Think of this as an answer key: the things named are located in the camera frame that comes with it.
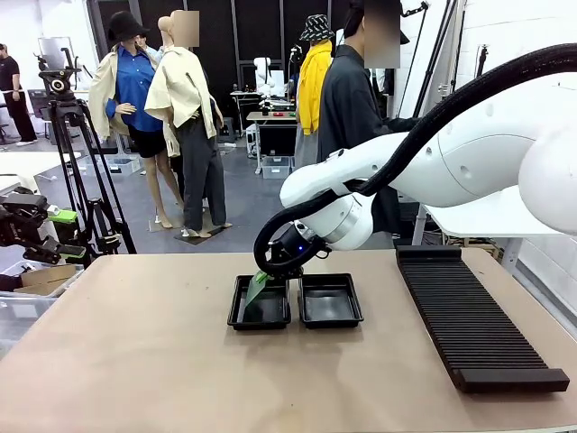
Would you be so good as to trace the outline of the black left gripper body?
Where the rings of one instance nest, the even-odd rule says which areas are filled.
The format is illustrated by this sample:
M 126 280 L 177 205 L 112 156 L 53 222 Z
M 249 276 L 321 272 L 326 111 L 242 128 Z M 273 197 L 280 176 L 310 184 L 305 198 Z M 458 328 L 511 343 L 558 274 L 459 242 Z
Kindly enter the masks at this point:
M 41 244 L 39 229 L 48 218 L 48 201 L 43 195 L 25 192 L 24 187 L 1 197 L 1 245 Z

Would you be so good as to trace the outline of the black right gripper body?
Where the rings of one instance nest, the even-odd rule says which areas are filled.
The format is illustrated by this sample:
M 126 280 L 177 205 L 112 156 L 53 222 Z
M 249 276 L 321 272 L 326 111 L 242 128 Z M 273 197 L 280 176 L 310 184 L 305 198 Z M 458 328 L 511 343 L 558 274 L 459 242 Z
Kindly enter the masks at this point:
M 323 239 L 298 220 L 290 223 L 288 229 L 279 238 L 270 241 L 269 247 L 272 263 L 279 264 L 299 259 L 301 261 L 299 266 L 302 267 L 313 257 L 324 260 L 332 252 L 332 249 Z M 273 273 L 273 275 L 284 278 L 287 272 L 297 267 Z

